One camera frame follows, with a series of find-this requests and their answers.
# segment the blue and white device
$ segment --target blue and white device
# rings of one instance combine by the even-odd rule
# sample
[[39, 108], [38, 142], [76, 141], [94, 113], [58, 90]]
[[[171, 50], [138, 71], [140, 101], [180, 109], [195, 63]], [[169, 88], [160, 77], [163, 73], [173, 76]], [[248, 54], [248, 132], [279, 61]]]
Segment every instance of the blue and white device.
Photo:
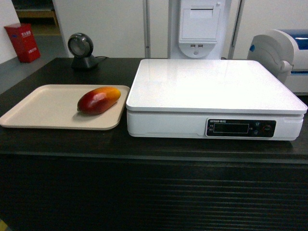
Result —
[[308, 30], [269, 30], [253, 38], [256, 60], [296, 95], [308, 94]]

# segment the mango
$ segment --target mango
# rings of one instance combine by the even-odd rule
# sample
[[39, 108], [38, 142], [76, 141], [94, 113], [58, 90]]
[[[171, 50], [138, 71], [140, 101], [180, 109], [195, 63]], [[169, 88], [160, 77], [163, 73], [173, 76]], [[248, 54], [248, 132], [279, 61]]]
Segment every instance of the mango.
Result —
[[83, 95], [77, 103], [77, 110], [88, 115], [107, 111], [120, 98], [121, 92], [114, 87], [101, 87]]

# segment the white scale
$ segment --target white scale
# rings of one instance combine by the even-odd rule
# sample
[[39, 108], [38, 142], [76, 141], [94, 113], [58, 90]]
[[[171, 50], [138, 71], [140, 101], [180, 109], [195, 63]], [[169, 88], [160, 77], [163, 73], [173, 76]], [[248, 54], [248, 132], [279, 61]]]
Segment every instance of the white scale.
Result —
[[295, 140], [307, 106], [260, 63], [142, 60], [127, 99], [135, 137]]

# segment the plastic tray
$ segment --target plastic tray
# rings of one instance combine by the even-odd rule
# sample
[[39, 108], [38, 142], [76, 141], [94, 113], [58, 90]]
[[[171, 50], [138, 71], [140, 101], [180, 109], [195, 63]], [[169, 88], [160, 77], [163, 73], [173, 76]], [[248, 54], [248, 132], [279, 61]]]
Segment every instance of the plastic tray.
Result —
[[129, 87], [108, 85], [121, 91], [115, 105], [100, 115], [77, 111], [79, 99], [87, 92], [107, 85], [44, 85], [35, 89], [0, 118], [6, 128], [58, 128], [109, 130], [116, 127], [123, 113]]

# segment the red box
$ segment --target red box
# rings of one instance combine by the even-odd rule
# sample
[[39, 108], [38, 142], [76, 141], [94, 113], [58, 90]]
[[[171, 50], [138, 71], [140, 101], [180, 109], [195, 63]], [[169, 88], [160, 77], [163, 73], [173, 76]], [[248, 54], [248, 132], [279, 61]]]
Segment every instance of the red box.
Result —
[[4, 27], [8, 33], [18, 59], [30, 63], [40, 57], [37, 43], [31, 30], [31, 24], [17, 23]]

